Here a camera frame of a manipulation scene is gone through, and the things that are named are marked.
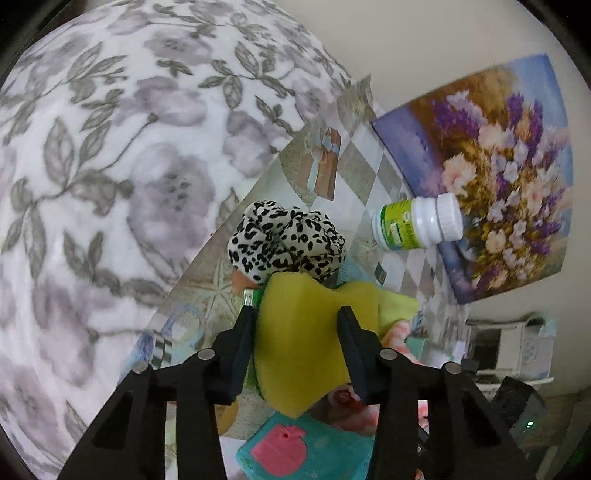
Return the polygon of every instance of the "pink label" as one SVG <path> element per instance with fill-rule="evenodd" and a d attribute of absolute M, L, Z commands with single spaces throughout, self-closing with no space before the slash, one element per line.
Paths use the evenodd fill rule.
<path fill-rule="evenodd" d="M 271 475 L 291 475 L 306 461 L 305 434 L 296 426 L 277 424 L 251 449 L 251 455 Z"/>

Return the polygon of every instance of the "green label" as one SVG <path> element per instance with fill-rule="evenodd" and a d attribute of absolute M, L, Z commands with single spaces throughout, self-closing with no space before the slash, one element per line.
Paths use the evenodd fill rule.
<path fill-rule="evenodd" d="M 382 208 L 380 215 L 382 235 L 390 250 L 421 248 L 414 234 L 412 203 L 412 200 L 405 200 Z"/>

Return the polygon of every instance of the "white bottle cap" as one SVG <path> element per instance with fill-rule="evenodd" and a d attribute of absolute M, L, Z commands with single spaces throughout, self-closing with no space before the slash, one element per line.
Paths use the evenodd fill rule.
<path fill-rule="evenodd" d="M 442 193 L 437 197 L 437 219 L 443 240 L 455 242 L 464 236 L 462 211 L 453 193 Z"/>

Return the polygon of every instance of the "white wall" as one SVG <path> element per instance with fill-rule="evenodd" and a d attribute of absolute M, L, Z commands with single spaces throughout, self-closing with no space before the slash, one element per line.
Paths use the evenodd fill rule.
<path fill-rule="evenodd" d="M 90 7 L 107 3 L 87 1 Z M 372 73 L 374 94 L 385 109 L 493 64 L 548 53 L 563 92 L 574 154 L 564 267 L 534 285 L 477 302 L 472 317 L 513 319 L 534 310 L 555 315 L 561 321 L 556 380 L 546 393 L 591 384 L 591 95 L 558 41 L 516 0 L 275 1 L 356 78 Z"/>

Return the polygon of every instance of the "metal screw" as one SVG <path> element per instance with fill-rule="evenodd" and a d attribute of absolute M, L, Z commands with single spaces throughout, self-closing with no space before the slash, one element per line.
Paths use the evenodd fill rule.
<path fill-rule="evenodd" d="M 197 356 L 200 360 L 211 360 L 216 356 L 216 351 L 213 348 L 204 348 L 197 352 Z"/>
<path fill-rule="evenodd" d="M 396 350 L 392 348 L 382 348 L 379 355 L 384 360 L 394 360 L 396 358 L 397 353 Z"/>
<path fill-rule="evenodd" d="M 134 363 L 134 366 L 131 367 L 131 371 L 138 375 L 144 373 L 147 369 L 148 364 L 143 360 L 138 360 L 136 363 Z"/>
<path fill-rule="evenodd" d="M 452 375 L 457 375 L 458 373 L 462 372 L 462 367 L 455 362 L 448 362 L 445 364 L 445 370 Z"/>

